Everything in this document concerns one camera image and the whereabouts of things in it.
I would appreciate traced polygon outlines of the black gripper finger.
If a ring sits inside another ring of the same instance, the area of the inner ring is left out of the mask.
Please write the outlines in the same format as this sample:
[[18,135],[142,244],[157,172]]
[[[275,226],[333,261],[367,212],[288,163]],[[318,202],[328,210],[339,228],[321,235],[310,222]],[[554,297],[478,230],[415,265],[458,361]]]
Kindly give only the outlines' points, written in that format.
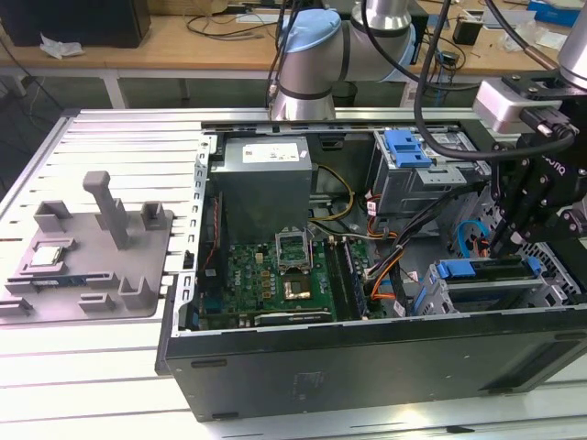
[[493,152],[499,154],[493,159],[491,193],[501,220],[494,230],[490,243],[491,257],[505,257],[515,253],[521,238],[517,233],[520,220],[517,219],[519,204],[524,197],[523,190],[529,172],[532,170],[532,159],[507,159],[505,152],[513,149],[513,145],[504,142],[493,144]]
[[531,182],[508,195],[506,231],[516,246],[586,234],[586,185]]

